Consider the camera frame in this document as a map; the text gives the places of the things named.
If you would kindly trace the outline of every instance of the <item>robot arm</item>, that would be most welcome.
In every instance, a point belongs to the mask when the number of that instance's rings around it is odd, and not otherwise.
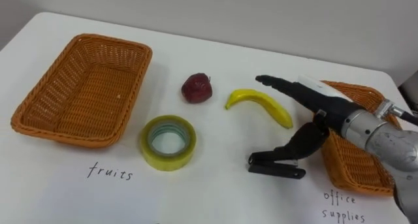
[[[340,97],[329,97],[298,82],[272,76],[256,81],[294,98],[314,113],[323,113],[324,124],[357,147],[375,155],[394,178],[394,199],[411,224],[418,224],[418,133],[399,130],[383,120],[388,113],[417,124],[409,113],[385,101],[375,114]]]

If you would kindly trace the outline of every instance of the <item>woven basket rim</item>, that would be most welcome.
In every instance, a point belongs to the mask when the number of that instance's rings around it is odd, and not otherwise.
[[[66,45],[62,53],[55,59],[55,61],[51,64],[50,68],[46,71],[46,73],[42,76],[42,78],[38,81],[38,83],[35,85],[35,87],[27,94],[25,99],[22,101],[22,103],[19,104],[16,111],[13,113],[13,116],[11,118],[10,124],[12,128],[23,134],[28,134],[30,132],[36,132],[40,133],[43,136],[43,138],[48,138],[49,136],[59,137],[59,138],[68,138],[71,140],[81,140],[81,141],[90,141],[90,142],[106,142],[109,140],[112,140],[117,134],[121,133],[121,130],[123,130],[124,125],[127,123],[126,121],[129,119],[129,116],[131,114],[131,110],[133,107],[134,100],[136,99],[136,93],[139,91],[137,85],[140,83],[141,79],[144,77],[141,75],[137,75],[135,78],[135,82],[132,85],[132,91],[130,92],[127,101],[123,105],[123,110],[118,115],[118,119],[115,122],[115,128],[112,130],[112,132],[103,137],[84,137],[84,136],[74,136],[69,133],[55,133],[53,131],[44,130],[44,129],[38,129],[36,127],[28,126],[22,123],[22,116],[24,112],[28,109],[28,107],[31,105],[31,103],[36,99],[38,96],[37,93],[41,91],[45,86],[47,86],[48,81],[53,77],[55,70],[61,66],[63,62],[66,61],[68,54],[71,53],[71,51],[76,48],[77,42],[80,39],[99,39],[99,40],[107,40],[112,42],[122,42],[125,44],[130,44],[133,46],[136,46],[137,48],[141,48],[144,50],[144,61],[141,63],[140,68],[141,69],[147,69],[148,65],[150,64],[150,60],[152,57],[152,49],[145,45],[138,42],[133,42],[129,40],[123,40],[113,37],[107,37],[103,35],[98,34],[91,34],[91,33],[82,33],[80,35],[77,35],[73,37]]]

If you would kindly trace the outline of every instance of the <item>white wall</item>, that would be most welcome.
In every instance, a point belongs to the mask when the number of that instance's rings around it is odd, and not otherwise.
[[[418,0],[0,0],[0,47],[40,11],[379,69],[397,84],[418,70]]]

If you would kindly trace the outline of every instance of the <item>yellow tape roll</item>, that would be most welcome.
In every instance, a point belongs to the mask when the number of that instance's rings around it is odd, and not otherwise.
[[[159,151],[152,142],[163,133],[176,133],[184,142],[184,147],[174,153]],[[148,122],[142,130],[140,150],[145,161],[153,168],[173,171],[186,165],[193,155],[196,133],[189,122],[178,116],[159,116]]]

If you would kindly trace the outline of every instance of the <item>packing tape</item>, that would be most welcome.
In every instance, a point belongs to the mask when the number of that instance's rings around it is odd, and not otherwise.
[[[165,153],[153,145],[155,138],[163,133],[175,133],[184,142],[184,147],[173,153]],[[196,133],[193,126],[178,116],[159,116],[148,122],[142,130],[140,150],[151,167],[173,171],[186,165],[193,155]]]

